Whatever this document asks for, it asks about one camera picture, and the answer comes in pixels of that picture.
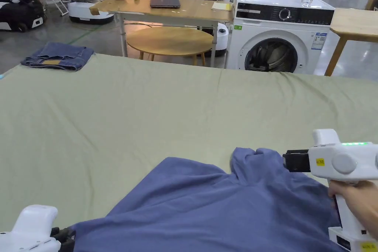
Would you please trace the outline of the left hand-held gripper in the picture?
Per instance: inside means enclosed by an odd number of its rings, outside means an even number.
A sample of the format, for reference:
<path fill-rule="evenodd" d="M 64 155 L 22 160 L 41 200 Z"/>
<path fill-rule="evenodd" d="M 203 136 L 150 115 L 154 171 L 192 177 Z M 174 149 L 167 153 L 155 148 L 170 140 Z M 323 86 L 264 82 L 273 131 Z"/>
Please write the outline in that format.
<path fill-rule="evenodd" d="M 1 252 L 58 252 L 61 242 L 75 241 L 76 230 L 60 230 L 60 241 L 51 237 L 52 225 L 58 215 L 53 206 L 30 205 L 19 214 L 10 232 L 0 233 Z"/>

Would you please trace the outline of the person's right hand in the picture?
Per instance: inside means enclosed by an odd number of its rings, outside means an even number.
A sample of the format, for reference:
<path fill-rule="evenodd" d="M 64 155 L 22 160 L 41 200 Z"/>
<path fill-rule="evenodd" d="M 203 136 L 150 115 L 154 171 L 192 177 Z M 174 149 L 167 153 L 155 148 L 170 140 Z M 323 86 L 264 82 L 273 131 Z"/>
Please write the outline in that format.
<path fill-rule="evenodd" d="M 344 198 L 351 213 L 367 232 L 378 239 L 378 188 L 370 181 L 361 181 L 352 186 L 344 182 L 331 180 L 329 196 L 340 195 Z"/>

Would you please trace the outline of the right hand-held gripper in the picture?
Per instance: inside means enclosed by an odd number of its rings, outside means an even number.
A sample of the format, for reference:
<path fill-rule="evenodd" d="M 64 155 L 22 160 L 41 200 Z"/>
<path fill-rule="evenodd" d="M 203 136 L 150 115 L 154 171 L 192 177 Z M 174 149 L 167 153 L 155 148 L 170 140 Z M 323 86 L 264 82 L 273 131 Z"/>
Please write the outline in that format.
<path fill-rule="evenodd" d="M 314 146 L 288 150 L 283 158 L 290 172 L 311 173 L 315 177 L 357 185 L 378 179 L 378 146 L 371 142 L 339 140 L 333 129 L 313 131 Z M 340 225 L 329 228 L 329 238 L 348 252 L 376 252 L 378 242 L 353 216 L 345 199 L 334 196 Z"/>

